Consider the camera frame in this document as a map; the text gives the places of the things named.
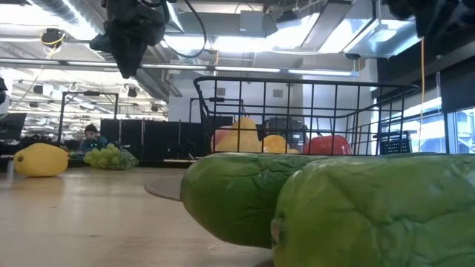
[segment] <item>black wire basket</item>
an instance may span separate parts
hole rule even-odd
[[[262,141],[268,135],[285,140],[285,153],[291,149],[293,153],[320,155],[411,152],[402,118],[404,98],[419,89],[415,85],[203,76],[194,80],[194,86],[209,154],[222,152],[216,151],[216,130],[233,123],[226,129],[237,131],[232,152],[267,152]],[[256,127],[241,127],[243,117],[251,118]],[[241,149],[246,131],[257,132],[261,149]],[[346,153],[338,147],[342,138],[350,148]],[[325,148],[319,145],[323,139],[327,140]]]

